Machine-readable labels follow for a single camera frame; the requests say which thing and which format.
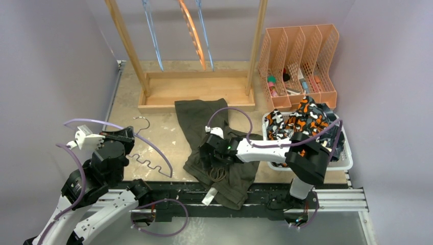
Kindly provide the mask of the lavender wavy hanger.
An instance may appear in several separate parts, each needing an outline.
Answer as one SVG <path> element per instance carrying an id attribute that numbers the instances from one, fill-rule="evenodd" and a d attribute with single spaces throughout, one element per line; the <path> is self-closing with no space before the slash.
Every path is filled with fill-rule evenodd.
<path id="1" fill-rule="evenodd" d="M 66 122 L 64 122 L 63 125 L 66 126 L 66 127 L 68 127 L 68 128 L 71 128 L 69 125 L 72 124 L 72 123 L 75 123 L 75 122 L 89 122 L 89 123 L 95 123 L 95 124 L 99 124 L 99 125 L 105 125 L 105 126 L 114 127 L 114 128 L 117 128 L 117 129 L 123 129 L 122 126 L 113 124 L 111 122 L 97 120 L 97 119 L 90 119 L 90 118 L 73 118 L 73 119 L 70 119 L 70 120 L 67 120 Z M 157 152 L 160 155 L 160 157 L 165 161 L 166 165 L 168 166 L 168 168 L 170 170 L 170 173 L 169 174 L 163 173 L 162 172 L 162 167 L 160 165 L 157 165 L 155 167 L 151 167 L 150 164 L 148 163 L 147 167 L 150 168 L 150 169 L 152 169 L 152 170 L 156 170 L 157 169 L 159 174 L 161 174 L 163 176 L 166 176 L 168 178 L 172 178 L 173 177 L 173 173 L 174 173 L 173 166 L 170 163 L 170 161 L 167 158 L 167 156 L 162 152 L 162 150 L 159 149 L 156 145 L 154 145 L 149 140 L 143 138 L 138 133 L 134 133 L 134 136 L 136 138 L 138 138 L 139 140 L 141 140 L 142 142 L 146 143 L 148 146 L 150 146 L 155 152 Z"/>

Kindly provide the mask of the light blue wire hanger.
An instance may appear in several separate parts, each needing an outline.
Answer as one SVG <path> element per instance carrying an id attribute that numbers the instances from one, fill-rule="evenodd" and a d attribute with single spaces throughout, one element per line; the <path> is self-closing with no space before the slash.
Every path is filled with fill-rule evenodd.
<path id="1" fill-rule="evenodd" d="M 155 54 L 156 54 L 156 58 L 157 58 L 160 70 L 164 71 L 162 60 L 161 60 L 161 55 L 160 55 L 160 50 L 159 50 L 159 45 L 158 45 L 158 41 L 157 41 L 157 36 L 156 36 L 156 32 L 155 32 L 154 22 L 153 22 L 153 18 L 152 18 L 152 10 L 151 10 L 150 3 L 148 0 L 141 0 L 141 2 L 142 2 L 142 6 L 144 8 L 146 20 L 148 23 L 148 28 L 149 28 L 149 31 L 151 34 L 152 43 L 154 46 L 154 50 L 155 50 Z"/>

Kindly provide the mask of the white plastic basket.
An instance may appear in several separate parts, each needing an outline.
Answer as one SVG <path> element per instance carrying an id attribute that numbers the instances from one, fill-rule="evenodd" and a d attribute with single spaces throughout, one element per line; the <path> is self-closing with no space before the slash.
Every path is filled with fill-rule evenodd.
<path id="1" fill-rule="evenodd" d="M 284 120 L 287 120 L 289 115 L 292 112 L 281 112 Z M 268 135 L 266 131 L 266 115 L 269 113 L 265 113 L 262 117 L 262 134 L 263 134 L 263 140 L 268 140 Z M 341 135 L 345 137 L 343 150 L 340 153 L 340 157 L 338 161 L 331 161 L 328 164 L 327 171 L 340 171 L 340 170 L 349 170 L 353 166 L 353 159 L 352 159 L 352 153 L 350 149 L 349 142 L 347 140 L 346 132 L 344 127 L 342 128 Z M 276 166 L 272 162 L 267 162 L 268 166 L 275 170 L 275 171 L 288 171 L 292 172 L 292 170 L 289 167 L 282 167 L 282 166 Z"/>

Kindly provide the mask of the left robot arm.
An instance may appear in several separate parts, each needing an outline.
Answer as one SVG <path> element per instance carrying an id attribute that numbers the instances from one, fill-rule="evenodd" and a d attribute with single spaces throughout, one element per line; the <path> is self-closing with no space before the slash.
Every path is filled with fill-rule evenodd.
<path id="1" fill-rule="evenodd" d="M 118 187 L 129 165 L 127 155 L 135 142 L 134 128 L 93 134 L 79 126 L 74 141 L 59 147 L 76 162 L 61 188 L 55 211 L 41 233 L 25 244 L 90 244 L 110 224 L 135 209 L 148 208 L 152 203 L 150 187 L 142 179 L 130 182 L 125 190 L 89 217 L 85 214 L 109 189 Z"/>

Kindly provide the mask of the orange camouflage shorts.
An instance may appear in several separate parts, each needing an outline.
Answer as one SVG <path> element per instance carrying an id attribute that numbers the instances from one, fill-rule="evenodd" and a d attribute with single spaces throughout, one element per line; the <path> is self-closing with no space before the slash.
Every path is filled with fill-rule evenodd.
<path id="1" fill-rule="evenodd" d="M 266 115 L 268 140 L 291 138 L 294 133 L 303 133 L 312 137 L 329 127 L 331 124 L 328 123 L 323 111 L 318 108 L 318 104 L 312 97 L 304 97 L 297 109 L 289 115 L 287 120 L 284 120 L 281 111 L 274 109 Z M 337 141 L 338 139 L 335 139 L 334 147 L 336 147 Z"/>

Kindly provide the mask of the orange hanger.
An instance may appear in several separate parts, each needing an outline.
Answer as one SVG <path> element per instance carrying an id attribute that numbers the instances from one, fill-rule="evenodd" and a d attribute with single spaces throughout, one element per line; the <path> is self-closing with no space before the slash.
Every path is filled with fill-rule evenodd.
<path id="1" fill-rule="evenodd" d="M 192 38 L 193 46 L 194 46 L 195 51 L 198 55 L 200 64 L 201 64 L 203 70 L 206 70 L 206 62 L 205 62 L 203 50 L 201 47 L 200 38 L 198 36 L 194 21 L 191 17 L 191 14 L 190 14 L 184 0 L 178 0 L 178 3 L 180 6 L 180 9 L 181 9 L 183 18 L 185 20 L 186 26 L 188 28 L 189 35 Z"/>

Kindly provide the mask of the olive green shorts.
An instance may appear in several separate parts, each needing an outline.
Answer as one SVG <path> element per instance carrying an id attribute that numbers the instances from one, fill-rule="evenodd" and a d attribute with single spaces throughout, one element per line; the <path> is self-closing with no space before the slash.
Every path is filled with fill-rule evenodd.
<path id="1" fill-rule="evenodd" d="M 203 169 L 199 155 L 199 146 L 205 136 L 205 126 L 217 110 L 225 107 L 225 99 L 175 102 L 178 123 L 191 148 L 191 154 L 183 169 L 207 190 L 216 189 L 216 202 L 227 208 L 240 210 L 248 198 L 247 191 L 255 181 L 260 162 L 230 165 L 225 170 L 224 179 L 215 182 Z"/>

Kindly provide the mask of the dark shark print shorts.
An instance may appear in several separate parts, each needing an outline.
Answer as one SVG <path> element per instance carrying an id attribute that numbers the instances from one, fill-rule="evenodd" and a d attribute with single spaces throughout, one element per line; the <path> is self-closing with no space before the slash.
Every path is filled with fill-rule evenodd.
<path id="1" fill-rule="evenodd" d="M 335 120 L 337 120 L 336 114 L 331 110 L 325 103 L 318 104 L 318 108 L 323 111 L 323 114 L 327 117 L 328 123 L 331 124 Z M 339 128 L 339 123 L 336 126 L 332 127 L 329 131 L 325 132 L 322 136 L 319 137 L 318 142 L 320 144 L 325 143 L 325 147 L 332 149 L 335 137 L 337 135 L 337 131 Z M 337 145 L 332 155 L 332 162 L 339 161 L 340 155 L 344 150 L 345 136 L 343 132 L 340 133 L 339 139 L 337 141 Z"/>

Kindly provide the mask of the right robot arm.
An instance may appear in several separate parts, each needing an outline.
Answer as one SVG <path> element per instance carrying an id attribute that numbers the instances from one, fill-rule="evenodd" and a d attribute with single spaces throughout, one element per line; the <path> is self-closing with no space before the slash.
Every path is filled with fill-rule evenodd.
<path id="1" fill-rule="evenodd" d="M 283 140 L 223 139 L 207 133 L 198 147 L 203 167 L 222 167 L 255 161 L 286 165 L 295 174 L 286 200 L 294 208 L 307 200 L 313 187 L 324 183 L 331 151 L 303 133 Z"/>

